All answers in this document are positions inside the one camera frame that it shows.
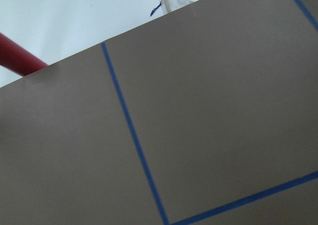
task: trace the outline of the blue grid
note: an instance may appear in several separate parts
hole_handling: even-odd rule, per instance
[[[294,0],[294,1],[298,5],[300,10],[304,13],[304,15],[307,17],[307,19],[312,23],[312,25],[318,31],[318,22],[311,15],[311,13],[308,11],[308,9],[305,7],[305,5],[300,0]],[[161,216],[161,219],[162,219],[162,222],[163,222],[164,225],[189,225],[189,224],[193,224],[193,223],[201,221],[203,219],[207,219],[207,218],[213,217],[215,215],[218,215],[218,214],[224,213],[226,211],[241,207],[243,205],[246,205],[246,204],[252,203],[254,201],[263,199],[265,197],[274,195],[276,193],[282,192],[284,190],[287,190],[287,189],[299,186],[301,184],[310,182],[312,180],[318,179],[318,171],[316,171],[314,173],[305,175],[305,176],[303,176],[301,178],[294,179],[292,181],[280,184],[278,186],[266,189],[266,190],[261,191],[259,193],[247,196],[245,198],[236,200],[234,202],[219,206],[217,208],[205,211],[203,213],[191,216],[189,218],[186,218],[186,219],[183,219],[181,221],[178,221],[178,222],[175,222],[175,223],[171,224],[169,222],[168,217],[166,215],[166,212],[164,210],[163,204],[162,204],[160,196],[159,196],[159,192],[158,192],[158,190],[156,188],[155,182],[153,180],[153,177],[151,175],[150,169],[148,167],[147,160],[145,158],[145,155],[143,153],[142,147],[140,145],[140,142],[139,142],[139,139],[138,139],[134,124],[133,124],[132,119],[130,117],[130,114],[129,114],[129,111],[128,111],[128,107],[126,105],[123,93],[121,91],[121,88],[120,88],[120,85],[119,85],[119,82],[118,82],[118,79],[117,79],[113,64],[111,62],[109,53],[107,51],[106,44],[103,42],[103,43],[101,43],[101,46],[102,46],[102,49],[103,49],[103,52],[104,52],[105,59],[107,61],[108,69],[109,69],[109,72],[111,74],[111,77],[112,77],[112,80],[113,80],[117,95],[118,95],[119,100],[120,100],[120,104],[122,106],[122,109],[123,109],[123,112],[124,112],[124,115],[125,115],[129,130],[130,130],[130,133],[132,135],[132,138],[133,138],[133,141],[134,141],[134,144],[135,144],[139,159],[141,161],[143,170],[145,172],[147,181],[149,183],[150,189],[152,191],[153,197],[155,199],[158,211],[160,213],[160,216]]]

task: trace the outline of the red tube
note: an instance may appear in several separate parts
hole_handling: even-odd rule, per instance
[[[0,33],[0,65],[21,76],[43,69],[46,63]]]

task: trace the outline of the blue line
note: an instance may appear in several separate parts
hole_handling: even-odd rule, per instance
[[[229,211],[229,210],[241,207],[243,205],[255,202],[256,200],[263,199],[263,198],[271,196],[273,194],[277,194],[279,192],[282,192],[284,190],[296,187],[298,185],[307,183],[307,182],[309,182],[311,180],[314,180],[314,179],[317,179],[317,178],[318,178],[318,171],[316,171],[314,173],[311,173],[311,174],[308,174],[308,175],[306,175],[304,177],[301,177],[301,178],[298,178],[298,179],[294,179],[294,180],[289,181],[287,183],[278,185],[276,187],[273,187],[273,188],[270,188],[270,189],[266,189],[266,190],[264,190],[262,192],[250,195],[250,196],[245,197],[243,199],[236,200],[236,201],[231,202],[229,204],[225,204],[225,205],[217,207],[215,209],[203,212],[201,214],[194,215],[194,216],[189,217],[187,219],[183,219],[183,220],[178,221],[176,223],[173,223],[171,225],[188,225],[188,224],[192,224],[192,223],[198,222],[200,220],[207,219],[207,218],[213,217],[215,215],[224,213],[226,211]]]
[[[318,22],[315,20],[310,11],[306,8],[305,4],[303,4],[301,0],[294,0],[294,2],[298,5],[300,10],[304,13],[307,19],[313,24],[313,26],[318,31]]]
[[[120,104],[121,104],[122,109],[123,109],[124,114],[125,114],[126,121],[127,121],[129,130],[130,130],[130,133],[131,133],[132,138],[134,140],[135,147],[136,147],[136,150],[138,152],[139,159],[141,161],[141,164],[142,164],[144,172],[146,174],[148,183],[150,185],[151,191],[152,191],[154,199],[156,201],[156,204],[157,204],[158,210],[160,212],[163,224],[164,225],[169,225],[168,217],[167,217],[167,215],[166,215],[166,213],[164,211],[164,208],[163,208],[159,193],[158,193],[158,191],[156,189],[155,182],[154,182],[153,177],[152,177],[152,175],[150,173],[150,170],[149,170],[146,158],[144,156],[143,150],[142,150],[142,148],[140,146],[139,139],[138,139],[137,133],[135,131],[133,121],[132,121],[132,119],[130,117],[127,105],[125,103],[125,99],[124,99],[123,93],[122,93],[122,91],[120,89],[119,82],[117,80],[113,64],[112,64],[112,62],[110,60],[110,56],[108,54],[108,51],[107,51],[107,48],[106,48],[106,44],[103,42],[103,43],[101,43],[101,46],[102,46],[102,49],[103,49],[103,52],[104,52],[105,59],[106,59],[107,64],[108,64],[109,72],[110,72],[111,77],[113,79],[113,82],[114,82],[114,85],[115,85],[115,88],[116,88],[116,91],[117,91],[117,94],[118,94],[118,97],[119,97],[119,100],[120,100]]]

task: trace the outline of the small blue object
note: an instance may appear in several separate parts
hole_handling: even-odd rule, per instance
[[[161,5],[162,1],[160,1],[159,5],[151,11],[150,16],[152,16]]]

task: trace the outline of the red object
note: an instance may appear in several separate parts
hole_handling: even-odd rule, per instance
[[[0,33],[0,65],[21,76],[47,67],[47,64]]]

